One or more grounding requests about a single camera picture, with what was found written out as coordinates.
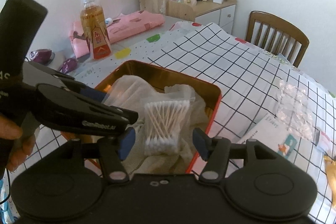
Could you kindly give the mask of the person left hand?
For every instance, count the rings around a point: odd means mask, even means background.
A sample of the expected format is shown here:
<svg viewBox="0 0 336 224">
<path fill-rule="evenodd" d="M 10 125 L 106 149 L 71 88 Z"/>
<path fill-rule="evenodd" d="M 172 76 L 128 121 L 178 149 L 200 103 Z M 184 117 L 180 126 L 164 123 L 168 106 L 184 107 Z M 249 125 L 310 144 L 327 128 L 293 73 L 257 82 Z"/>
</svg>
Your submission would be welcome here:
<svg viewBox="0 0 336 224">
<path fill-rule="evenodd" d="M 20 139 L 23 135 L 23 130 L 13 121 L 1 115 L 1 138 L 15 141 Z M 21 145 L 13 144 L 7 160 L 6 169 L 14 172 L 18 166 L 23 164 L 28 156 L 33 152 L 35 145 L 35 135 L 31 135 L 21 142 Z"/>
</svg>

